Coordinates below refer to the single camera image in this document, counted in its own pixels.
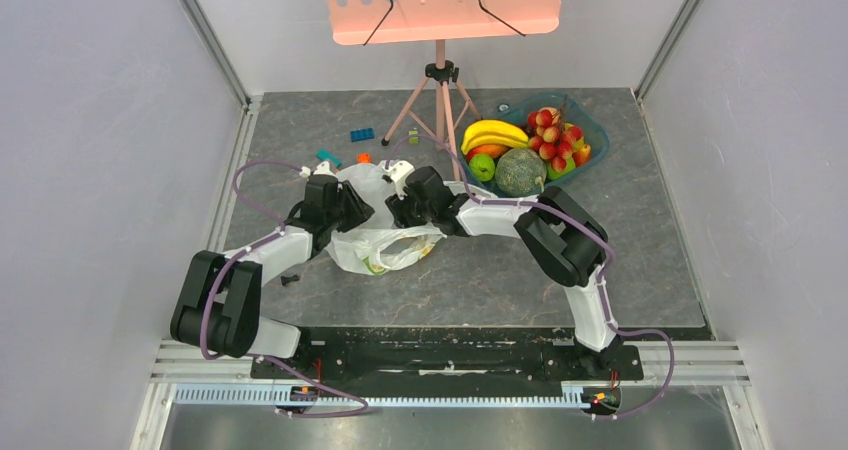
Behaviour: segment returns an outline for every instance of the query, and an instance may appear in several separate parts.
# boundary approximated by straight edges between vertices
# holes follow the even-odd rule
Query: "blue lego brick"
[[[323,148],[321,150],[318,150],[318,153],[316,153],[315,156],[318,157],[318,160],[329,160],[333,162],[333,165],[335,165],[336,168],[342,168],[342,161]]]
[[[371,140],[372,138],[374,138],[374,129],[371,127],[350,131],[351,142],[361,142],[363,140]]]

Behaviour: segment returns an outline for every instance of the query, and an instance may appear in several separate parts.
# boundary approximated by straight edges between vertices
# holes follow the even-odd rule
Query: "bunch of bananas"
[[[500,120],[479,120],[465,130],[462,137],[462,153],[481,145],[506,145],[512,148],[527,148],[529,137],[524,130]]]

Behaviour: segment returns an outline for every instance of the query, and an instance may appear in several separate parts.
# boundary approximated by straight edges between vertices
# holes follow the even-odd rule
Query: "teal basket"
[[[561,93],[547,93],[532,96],[520,103],[511,105],[508,109],[492,117],[492,120],[502,120],[516,126],[522,126],[527,123],[527,117],[531,113],[542,107],[560,108],[563,103],[566,104],[565,121],[577,125],[581,130],[583,130],[583,139],[586,143],[592,146],[592,157],[585,165],[575,168],[567,175],[563,175],[556,180],[545,183],[545,188],[550,187],[551,185],[562,185],[573,178],[583,175],[590,168],[603,160],[609,151],[609,137],[607,136],[607,132],[604,130],[604,127],[600,126],[595,119],[590,117],[589,114],[586,113],[586,110],[584,110],[579,103],[574,101],[574,99]],[[461,142],[464,136],[465,129],[463,128],[461,131],[457,132],[457,143]],[[498,188],[495,184],[494,178],[486,183],[482,183],[471,173],[471,169],[468,168],[468,164],[464,160],[462,165],[465,167],[465,173],[468,175],[470,183],[485,188],[500,197],[509,196]]]

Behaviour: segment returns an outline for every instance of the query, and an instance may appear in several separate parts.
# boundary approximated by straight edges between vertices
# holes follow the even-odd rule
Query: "plastic bag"
[[[426,257],[445,235],[433,225],[394,228],[394,217],[386,199],[394,194],[394,185],[383,180],[376,165],[361,163],[336,174],[349,181],[356,193],[374,209],[374,215],[346,233],[333,232],[327,252],[342,269],[363,275],[382,275],[406,268]]]

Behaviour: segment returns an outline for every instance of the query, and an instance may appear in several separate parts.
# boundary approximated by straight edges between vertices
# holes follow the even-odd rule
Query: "green melon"
[[[513,148],[503,154],[495,169],[495,183],[511,197],[539,193],[548,169],[545,162],[529,148]]]

